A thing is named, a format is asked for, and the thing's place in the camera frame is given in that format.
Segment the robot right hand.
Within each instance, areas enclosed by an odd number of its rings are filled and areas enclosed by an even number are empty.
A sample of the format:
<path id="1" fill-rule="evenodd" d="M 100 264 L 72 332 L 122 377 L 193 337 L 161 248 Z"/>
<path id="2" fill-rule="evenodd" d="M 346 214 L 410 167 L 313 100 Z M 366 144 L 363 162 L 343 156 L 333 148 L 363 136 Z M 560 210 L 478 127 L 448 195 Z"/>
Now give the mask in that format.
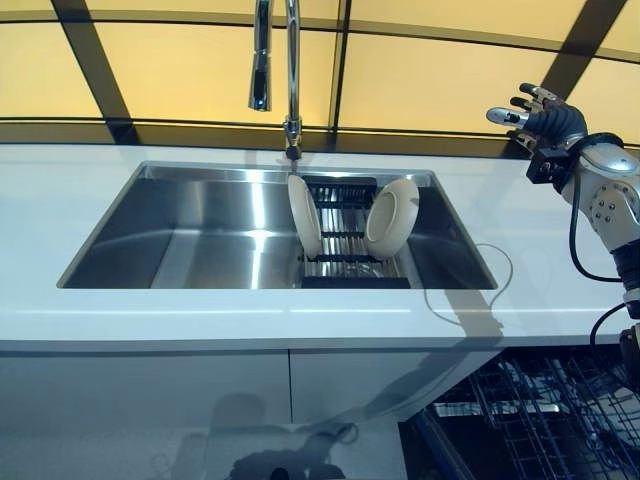
<path id="1" fill-rule="evenodd" d="M 518 110 L 492 107 L 486 118 L 509 127 L 508 136 L 530 152 L 537 147 L 559 147 L 568 150 L 588 134 L 580 110 L 555 93 L 539 85 L 521 83 L 519 91 L 528 99 L 512 97 L 510 104 Z"/>

